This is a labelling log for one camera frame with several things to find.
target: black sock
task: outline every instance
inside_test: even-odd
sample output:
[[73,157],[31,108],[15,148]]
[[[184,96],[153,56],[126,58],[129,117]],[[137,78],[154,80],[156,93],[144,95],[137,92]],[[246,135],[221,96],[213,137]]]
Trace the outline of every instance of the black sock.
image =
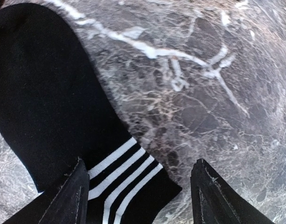
[[51,10],[0,10],[0,132],[37,189],[81,157],[91,179],[88,223],[151,223],[181,188],[124,128],[97,72]]

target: black fabric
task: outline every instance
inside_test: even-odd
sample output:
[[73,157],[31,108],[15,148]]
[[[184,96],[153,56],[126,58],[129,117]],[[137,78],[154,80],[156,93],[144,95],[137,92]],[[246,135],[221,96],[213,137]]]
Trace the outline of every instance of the black fabric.
[[[61,178],[78,157],[94,172],[131,139],[104,94],[97,72],[72,29],[56,13],[36,4],[0,10],[0,132],[39,191]],[[134,160],[132,155],[143,150],[139,147],[127,148],[116,162],[106,163],[107,169],[95,178],[97,183],[91,180],[93,188],[116,174],[119,163],[137,160],[127,164],[128,169],[111,180],[100,197],[89,201],[88,223],[102,223],[105,199],[140,170],[111,207],[112,222],[123,197],[136,192],[136,184],[161,167],[157,161],[140,167],[152,158],[143,152]],[[136,192],[121,223],[151,223],[180,192],[164,169],[154,175]]]

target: white stripe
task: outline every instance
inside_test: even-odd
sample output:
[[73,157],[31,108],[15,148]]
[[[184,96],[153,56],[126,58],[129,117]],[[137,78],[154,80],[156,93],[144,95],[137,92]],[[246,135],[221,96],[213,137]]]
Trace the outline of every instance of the white stripe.
[[114,224],[120,224],[121,218],[130,203],[130,201],[133,199],[133,197],[138,193],[138,191],[145,186],[160,170],[162,169],[162,165],[158,164],[157,167],[155,167],[143,180],[141,180],[133,189],[131,192],[128,193],[128,195],[124,198],[122,201],[121,205],[119,206],[116,216],[115,216],[115,221]]
[[88,199],[91,200],[93,198],[99,197],[102,192],[124,171],[126,171],[132,164],[134,164],[140,157],[145,154],[145,150],[140,148],[135,154],[132,155],[128,160],[126,160],[121,166],[119,166],[115,171],[113,171],[110,175],[108,175],[98,186],[89,190]]
[[102,160],[99,164],[88,171],[90,180],[104,171],[109,165],[115,162],[120,156],[127,152],[132,146],[134,146],[137,141],[134,138],[131,138],[114,152],[112,152],[109,156],[107,156],[104,160]]
[[103,224],[108,224],[110,217],[110,208],[119,194],[132,183],[152,162],[154,158],[149,156],[140,167],[135,170],[125,181],[123,181],[105,200]]

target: gray marble countertop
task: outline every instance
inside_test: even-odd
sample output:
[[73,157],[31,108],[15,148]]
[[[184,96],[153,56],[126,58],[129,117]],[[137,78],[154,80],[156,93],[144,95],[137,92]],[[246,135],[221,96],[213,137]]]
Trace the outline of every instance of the gray marble countertop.
[[[286,224],[286,0],[6,0],[62,15],[130,133],[183,191],[155,224],[191,224],[189,177],[205,158]],[[0,223],[37,196],[0,135]]]

